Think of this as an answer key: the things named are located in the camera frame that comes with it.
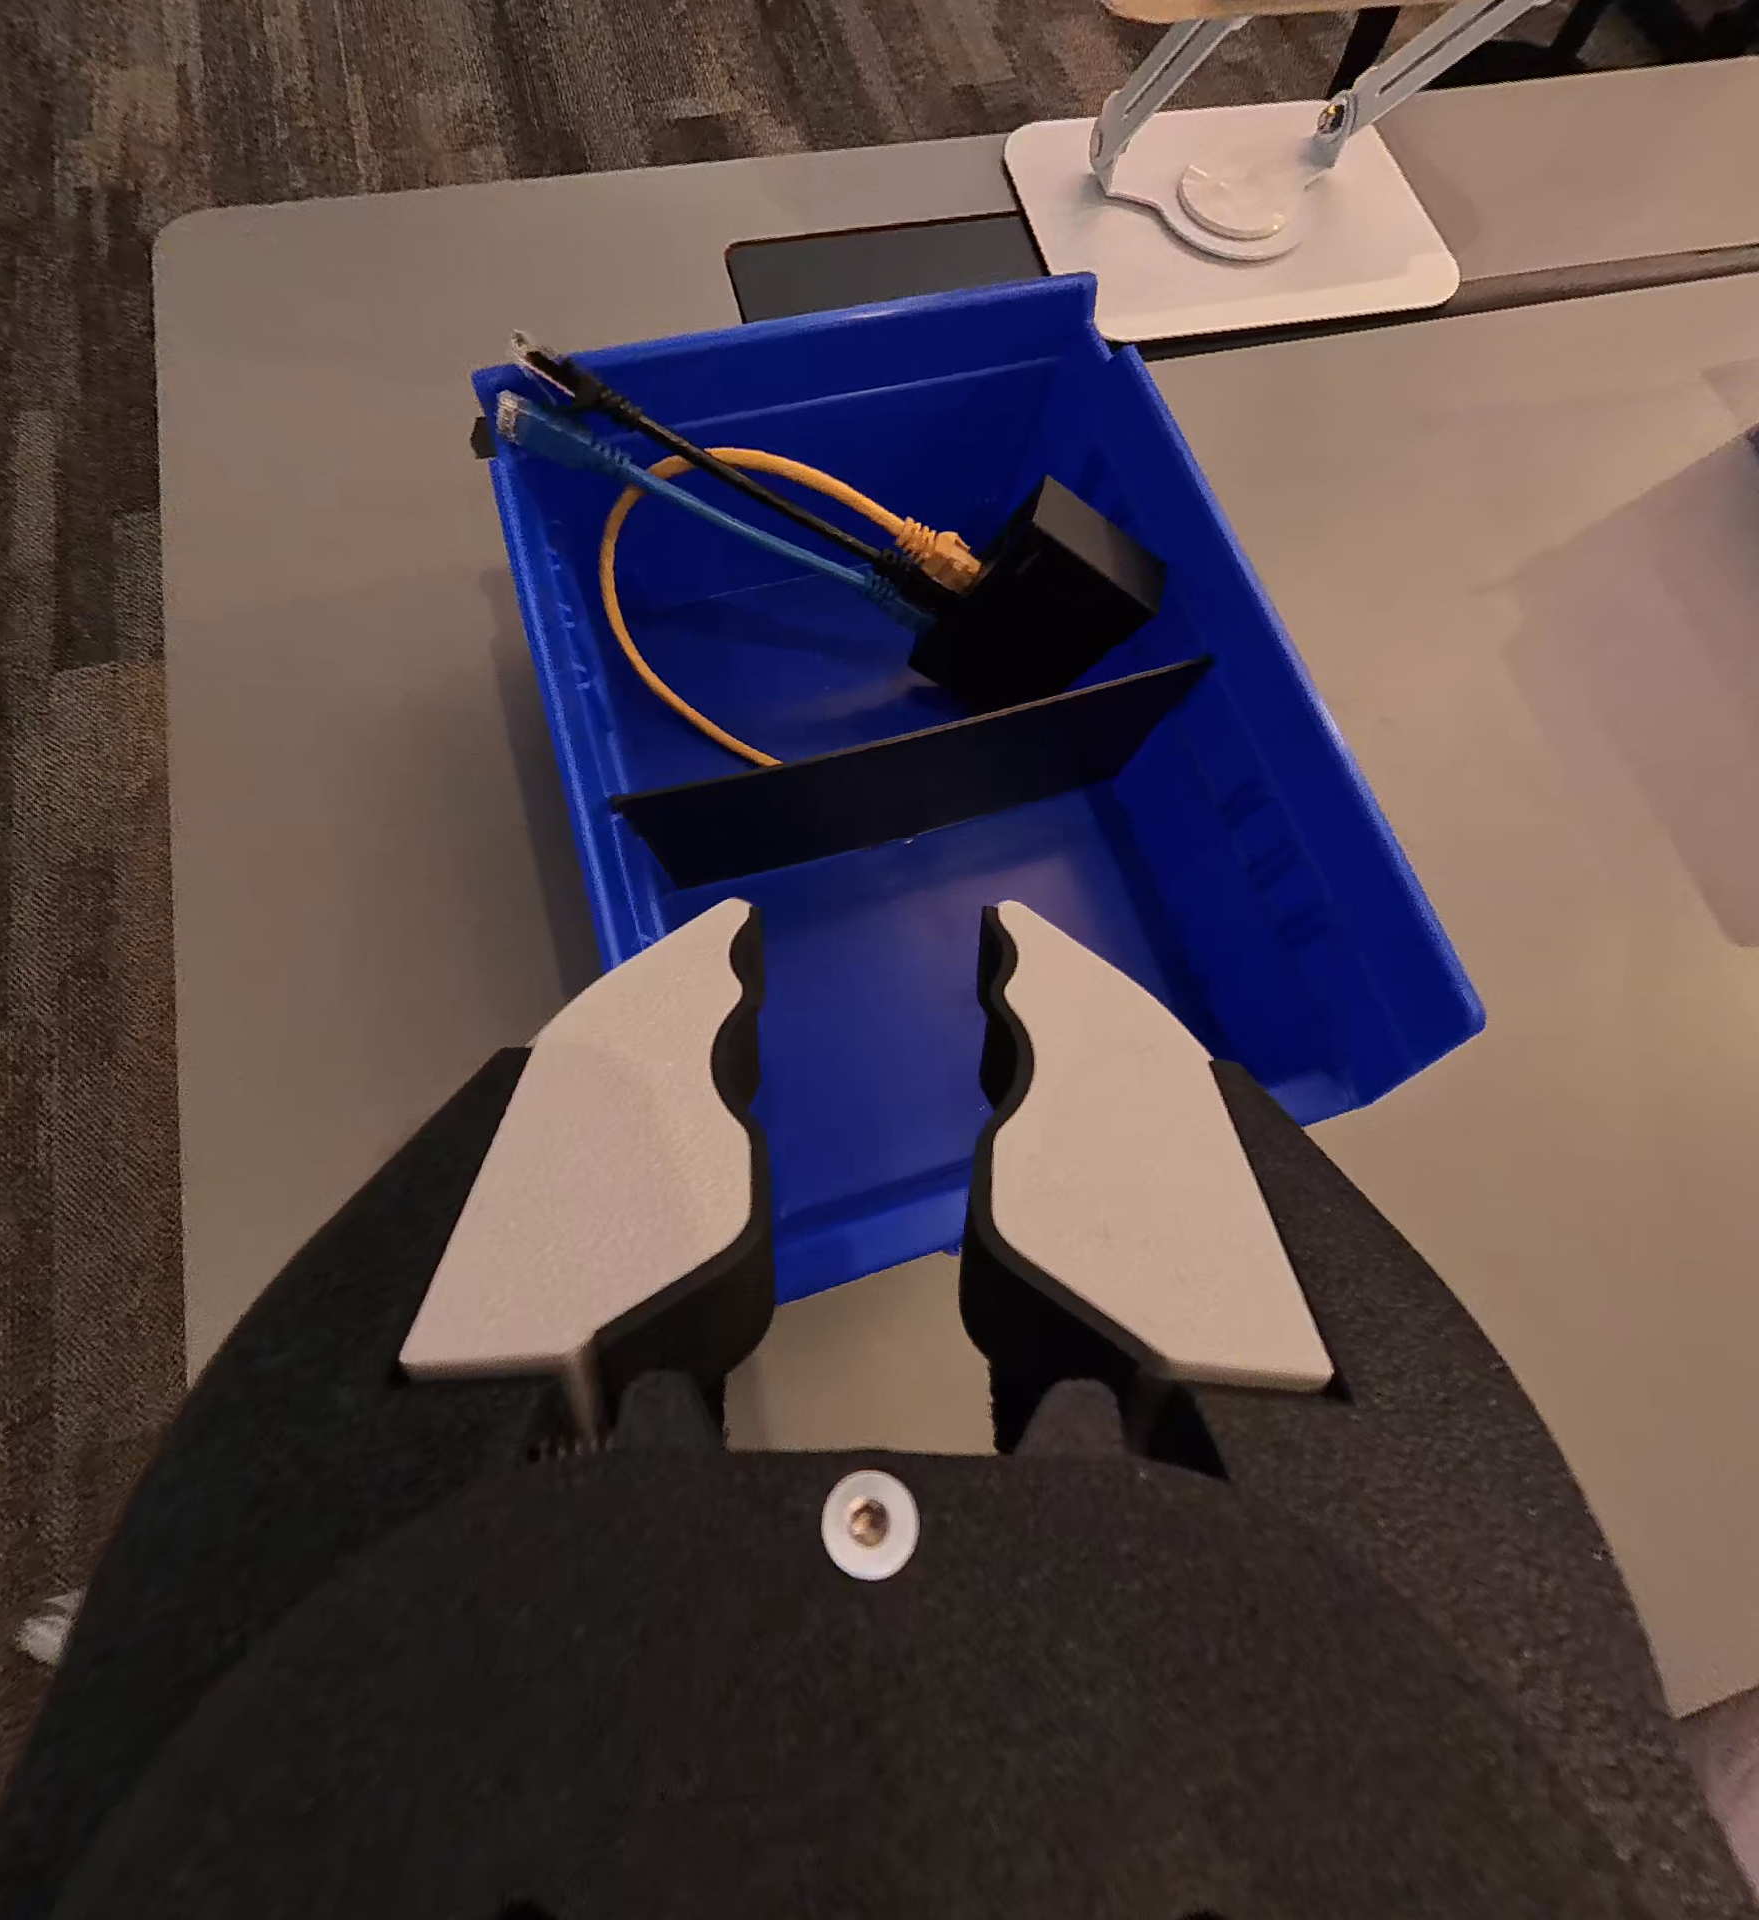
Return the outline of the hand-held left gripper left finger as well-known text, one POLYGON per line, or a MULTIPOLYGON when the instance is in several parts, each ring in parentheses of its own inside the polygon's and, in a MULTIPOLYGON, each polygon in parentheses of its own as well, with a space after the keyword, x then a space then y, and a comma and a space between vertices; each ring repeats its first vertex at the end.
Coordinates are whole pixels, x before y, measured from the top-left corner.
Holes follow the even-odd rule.
POLYGON ((413 1327, 413 1383, 551 1379, 575 1441, 691 1383, 719 1440, 776 1308, 761 911, 725 898, 535 1038, 413 1327))

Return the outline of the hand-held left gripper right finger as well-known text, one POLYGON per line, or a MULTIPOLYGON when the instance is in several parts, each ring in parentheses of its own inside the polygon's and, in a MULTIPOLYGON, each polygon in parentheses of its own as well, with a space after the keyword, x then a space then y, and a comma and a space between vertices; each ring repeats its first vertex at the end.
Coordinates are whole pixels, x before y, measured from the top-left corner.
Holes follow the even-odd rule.
POLYGON ((978 994, 964 1330, 994 1448, 1016 1451, 1082 1379, 1150 1457, 1210 1451, 1202 1388, 1322 1398, 1336 1359, 1230 1102, 1260 1086, 1016 899, 984 910, 978 994))

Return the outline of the blue plastic bin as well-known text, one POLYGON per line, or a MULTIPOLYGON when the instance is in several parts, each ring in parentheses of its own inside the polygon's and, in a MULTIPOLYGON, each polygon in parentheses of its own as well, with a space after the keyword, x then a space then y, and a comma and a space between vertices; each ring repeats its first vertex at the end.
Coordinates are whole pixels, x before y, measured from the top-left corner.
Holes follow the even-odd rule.
POLYGON ((1076 745, 1206 672, 1106 779, 794 861, 713 785, 770 785, 639 676, 605 614, 621 493, 503 444, 493 483, 605 965, 725 898, 766 970, 755 1100, 782 1304, 962 1237, 980 1087, 982 916, 1014 899, 1148 987, 1300 1123, 1394 1091, 1486 1024, 1372 788, 1134 348, 1088 276, 766 320, 587 353, 705 444, 816 464, 984 541, 1044 480, 1166 564, 1160 609, 1036 717, 1076 745))

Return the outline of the black network switch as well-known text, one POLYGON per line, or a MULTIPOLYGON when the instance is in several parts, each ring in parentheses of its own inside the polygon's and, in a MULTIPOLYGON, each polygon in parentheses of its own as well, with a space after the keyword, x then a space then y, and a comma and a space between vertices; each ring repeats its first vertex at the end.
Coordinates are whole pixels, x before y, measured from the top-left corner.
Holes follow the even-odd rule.
POLYGON ((1154 550, 1046 476, 908 666, 970 712, 1050 700, 1158 614, 1166 577, 1154 550))

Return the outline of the dark rectangular table panel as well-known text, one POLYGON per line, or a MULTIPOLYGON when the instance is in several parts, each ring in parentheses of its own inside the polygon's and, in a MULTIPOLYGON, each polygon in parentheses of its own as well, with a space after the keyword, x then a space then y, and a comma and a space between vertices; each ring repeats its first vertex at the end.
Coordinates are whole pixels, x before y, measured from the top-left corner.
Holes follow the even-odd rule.
POLYGON ((938 298, 1048 273, 1018 212, 753 237, 727 249, 727 270, 745 323, 938 298))

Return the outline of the white stand base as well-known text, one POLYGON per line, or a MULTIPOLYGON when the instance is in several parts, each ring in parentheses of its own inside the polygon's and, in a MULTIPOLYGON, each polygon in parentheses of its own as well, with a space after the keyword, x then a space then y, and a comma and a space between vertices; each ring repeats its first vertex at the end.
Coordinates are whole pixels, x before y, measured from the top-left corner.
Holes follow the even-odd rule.
POLYGON ((1032 121, 1006 168, 1052 276, 1146 346, 1440 308, 1462 268, 1376 127, 1314 159, 1314 101, 1162 109, 1102 173, 1092 118, 1032 121))

